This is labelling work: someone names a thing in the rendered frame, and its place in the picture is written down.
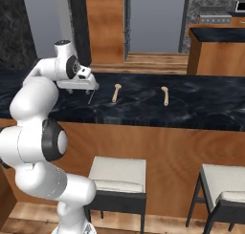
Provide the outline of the tall wooden cabinet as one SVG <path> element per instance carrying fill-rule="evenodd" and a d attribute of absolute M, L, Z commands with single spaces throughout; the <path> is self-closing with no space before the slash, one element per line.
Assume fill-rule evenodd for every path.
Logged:
<path fill-rule="evenodd" d="M 93 63 L 123 63 L 123 0 L 86 0 Z"/>

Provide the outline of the wooden island with dark top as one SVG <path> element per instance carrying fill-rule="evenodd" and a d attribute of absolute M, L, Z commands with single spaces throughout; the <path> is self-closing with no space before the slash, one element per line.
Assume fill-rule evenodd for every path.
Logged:
<path fill-rule="evenodd" d="M 190 28 L 187 74 L 245 76 L 245 28 Z"/>

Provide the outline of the thin metallic utensil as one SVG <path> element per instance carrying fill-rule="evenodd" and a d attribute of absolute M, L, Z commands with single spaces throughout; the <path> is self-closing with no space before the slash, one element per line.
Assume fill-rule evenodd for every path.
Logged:
<path fill-rule="evenodd" d="M 89 100 L 88 100 L 88 105 L 90 105 L 90 103 L 91 103 L 91 101 L 92 101 L 92 98 L 93 98 L 93 96 L 94 96 L 95 91 L 96 91 L 96 90 L 94 90 L 94 91 L 92 92 L 92 94 L 91 94 L 91 96 L 90 96 L 90 98 L 89 98 Z"/>

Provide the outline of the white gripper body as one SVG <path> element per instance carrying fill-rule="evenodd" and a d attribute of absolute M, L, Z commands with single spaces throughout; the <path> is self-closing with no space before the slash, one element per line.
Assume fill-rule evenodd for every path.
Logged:
<path fill-rule="evenodd" d="M 100 86 L 93 74 L 89 74 L 85 78 L 77 74 L 73 79 L 58 81 L 56 85 L 60 89 L 66 90 L 97 90 Z"/>

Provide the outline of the wooden drawer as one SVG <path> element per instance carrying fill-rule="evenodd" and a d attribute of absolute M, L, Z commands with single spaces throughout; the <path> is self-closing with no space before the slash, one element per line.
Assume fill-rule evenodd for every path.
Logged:
<path fill-rule="evenodd" d="M 16 203 L 16 197 L 0 165 L 0 229 L 14 209 Z"/>

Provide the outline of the wooden counter island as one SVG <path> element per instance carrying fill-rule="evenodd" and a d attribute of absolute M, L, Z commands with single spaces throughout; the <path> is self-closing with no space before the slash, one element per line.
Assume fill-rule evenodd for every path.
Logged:
<path fill-rule="evenodd" d="M 56 162 L 86 176 L 95 156 L 146 160 L 146 213 L 189 212 L 203 163 L 245 165 L 245 132 L 63 122 L 68 150 Z"/>

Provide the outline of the white cushioned black stool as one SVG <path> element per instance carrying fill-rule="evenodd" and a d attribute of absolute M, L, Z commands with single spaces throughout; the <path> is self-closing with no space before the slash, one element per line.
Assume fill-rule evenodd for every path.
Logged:
<path fill-rule="evenodd" d="M 91 221 L 91 210 L 121 212 L 141 216 L 140 234 L 145 232 L 146 160 L 94 157 L 89 179 L 97 187 L 94 200 L 84 206 Z"/>
<path fill-rule="evenodd" d="M 191 200 L 186 226 L 194 206 L 204 203 L 208 218 L 203 234 L 210 234 L 215 222 L 245 224 L 245 167 L 202 164 Z"/>

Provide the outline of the microwave oven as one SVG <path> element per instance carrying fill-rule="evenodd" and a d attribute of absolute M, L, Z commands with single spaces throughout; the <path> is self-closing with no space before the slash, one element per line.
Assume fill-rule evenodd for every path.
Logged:
<path fill-rule="evenodd" d="M 245 0 L 237 0 L 235 2 L 235 12 L 245 12 Z"/>

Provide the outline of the grey stove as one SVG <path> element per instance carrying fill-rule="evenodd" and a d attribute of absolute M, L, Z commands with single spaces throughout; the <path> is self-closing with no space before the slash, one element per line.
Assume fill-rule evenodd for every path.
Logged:
<path fill-rule="evenodd" d="M 230 24 L 232 16 L 225 7 L 201 7 L 198 14 L 199 24 Z"/>

